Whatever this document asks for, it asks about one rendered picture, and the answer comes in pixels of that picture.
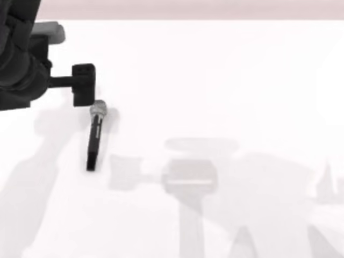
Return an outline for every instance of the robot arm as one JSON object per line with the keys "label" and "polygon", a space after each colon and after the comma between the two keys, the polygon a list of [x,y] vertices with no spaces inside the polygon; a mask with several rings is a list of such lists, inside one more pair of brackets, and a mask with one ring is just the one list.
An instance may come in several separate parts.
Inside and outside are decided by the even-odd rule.
{"label": "robot arm", "polygon": [[65,39],[57,22],[35,23],[40,0],[0,0],[0,111],[29,108],[48,88],[71,87],[74,106],[95,101],[93,64],[72,67],[72,76],[51,77],[49,45]]}

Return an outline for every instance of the white table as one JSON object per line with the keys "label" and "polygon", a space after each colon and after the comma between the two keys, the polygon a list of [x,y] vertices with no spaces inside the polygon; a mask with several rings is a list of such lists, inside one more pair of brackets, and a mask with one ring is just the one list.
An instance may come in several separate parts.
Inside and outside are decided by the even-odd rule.
{"label": "white table", "polygon": [[[1,258],[342,257],[344,23],[59,22],[53,75],[94,63],[109,107],[97,171],[68,89],[0,113]],[[195,212],[160,177],[203,161]]]}

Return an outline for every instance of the black robotic arm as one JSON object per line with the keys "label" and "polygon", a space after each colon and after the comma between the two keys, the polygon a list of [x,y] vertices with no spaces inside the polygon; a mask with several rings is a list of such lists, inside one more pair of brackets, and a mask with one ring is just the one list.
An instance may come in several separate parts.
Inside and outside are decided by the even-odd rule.
{"label": "black robotic arm", "polygon": [[29,108],[48,88],[71,87],[74,106],[95,101],[96,69],[72,67],[72,76],[51,77],[49,45],[65,39],[57,22],[35,23],[40,0],[0,0],[0,111]]}

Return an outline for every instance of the gray rounded tip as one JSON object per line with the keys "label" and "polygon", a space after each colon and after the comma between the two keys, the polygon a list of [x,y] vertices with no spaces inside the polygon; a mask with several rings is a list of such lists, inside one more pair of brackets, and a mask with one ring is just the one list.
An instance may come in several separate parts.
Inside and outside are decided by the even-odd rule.
{"label": "gray rounded tip", "polygon": [[108,107],[106,106],[105,101],[95,100],[94,104],[90,108],[91,115],[102,115],[105,116],[108,113]]}

